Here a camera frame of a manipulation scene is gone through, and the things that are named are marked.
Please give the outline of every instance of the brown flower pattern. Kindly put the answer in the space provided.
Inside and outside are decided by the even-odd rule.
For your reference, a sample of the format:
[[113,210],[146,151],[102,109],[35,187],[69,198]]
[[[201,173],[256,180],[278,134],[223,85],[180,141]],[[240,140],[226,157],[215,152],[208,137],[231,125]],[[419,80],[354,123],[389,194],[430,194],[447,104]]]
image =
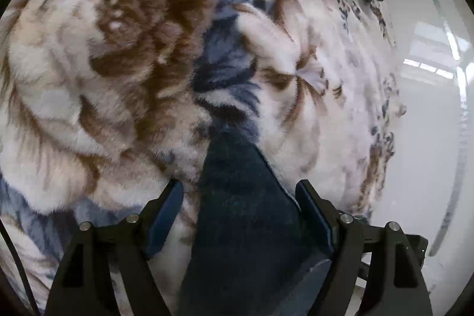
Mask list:
[[[100,77],[83,81],[80,123],[98,143],[121,154],[121,163],[134,159],[126,157],[130,151],[145,153],[162,172],[184,178],[174,167],[180,151],[173,149],[170,133],[192,131],[207,116],[193,104],[190,80],[213,8],[214,0],[101,0],[96,6],[103,42],[91,44],[90,64]],[[118,96],[124,113],[106,113],[98,96],[107,101],[109,94],[108,103]],[[192,154],[190,148],[203,144],[192,132],[188,137],[183,147],[189,149],[181,151]],[[199,167],[193,167],[188,178],[196,176]],[[109,168],[106,163],[101,171],[120,175]]]
[[[329,87],[324,69],[316,55],[315,33],[308,23],[298,0],[275,0],[275,18],[248,4],[236,6],[241,12],[241,30],[247,49],[257,58],[260,76],[276,91],[290,93],[281,126],[291,130],[310,98],[320,112],[324,112],[322,96]],[[277,40],[279,44],[268,44]]]

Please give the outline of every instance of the floral pattern blanket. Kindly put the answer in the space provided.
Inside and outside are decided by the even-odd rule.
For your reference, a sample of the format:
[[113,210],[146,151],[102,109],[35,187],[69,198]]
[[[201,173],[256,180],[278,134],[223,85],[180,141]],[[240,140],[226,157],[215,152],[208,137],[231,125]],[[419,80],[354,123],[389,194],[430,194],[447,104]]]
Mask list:
[[[376,0],[12,0],[0,20],[0,214],[40,309],[78,223],[116,223],[176,178],[183,207],[150,261],[174,311],[207,147],[229,126],[290,194],[309,179],[369,217],[404,109],[387,18]],[[0,266],[23,294],[3,240]]]

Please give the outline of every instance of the dark blue cloth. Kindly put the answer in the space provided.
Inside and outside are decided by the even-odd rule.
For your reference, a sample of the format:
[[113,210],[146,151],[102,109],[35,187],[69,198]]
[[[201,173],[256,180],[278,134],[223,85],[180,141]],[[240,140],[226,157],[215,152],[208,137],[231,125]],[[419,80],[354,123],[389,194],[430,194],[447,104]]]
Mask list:
[[327,261],[296,203],[244,136],[224,132],[211,142],[198,186],[197,233],[178,315],[273,314],[313,266]]

